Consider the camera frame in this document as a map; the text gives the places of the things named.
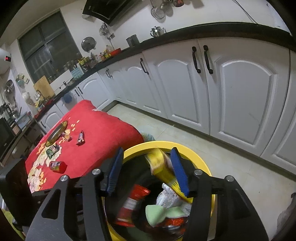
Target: yellow package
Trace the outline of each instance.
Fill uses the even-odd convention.
[[[173,167],[170,158],[159,148],[153,149],[146,154],[146,159],[150,164],[151,174],[162,180],[171,187],[186,202],[192,203],[193,198],[187,198],[181,192],[179,183],[173,174]]]

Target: black range hood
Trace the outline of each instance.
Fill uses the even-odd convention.
[[[139,0],[87,0],[83,14],[113,26]]]

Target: floral pattern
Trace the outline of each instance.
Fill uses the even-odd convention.
[[[76,124],[71,125],[72,131],[75,130],[75,128],[73,127]],[[66,129],[65,132],[70,135],[71,129],[70,128]],[[44,172],[42,171],[42,167],[44,167],[45,165],[46,167],[49,167],[49,163],[51,161],[56,161],[58,159],[58,157],[62,153],[62,146],[60,146],[60,144],[64,143],[65,140],[66,139],[62,137],[60,140],[57,141],[59,144],[59,151],[56,152],[51,159],[49,159],[46,154],[46,150],[49,149],[50,147],[46,147],[45,142],[37,145],[36,148],[38,148],[38,151],[37,151],[38,157],[36,161],[33,163],[33,166],[28,174],[28,183],[29,183],[30,191],[32,193],[39,191],[42,185],[46,182],[46,177],[44,177]]]

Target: water heater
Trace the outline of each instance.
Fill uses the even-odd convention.
[[[7,71],[11,63],[11,54],[0,48],[0,74]]]

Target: plate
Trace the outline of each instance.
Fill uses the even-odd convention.
[[[48,137],[45,146],[49,147],[52,144],[54,144],[54,142],[59,139],[60,135],[64,132],[64,130],[66,129],[68,125],[68,121],[64,121],[61,124],[59,124],[57,126],[57,128],[51,133],[51,135]]]

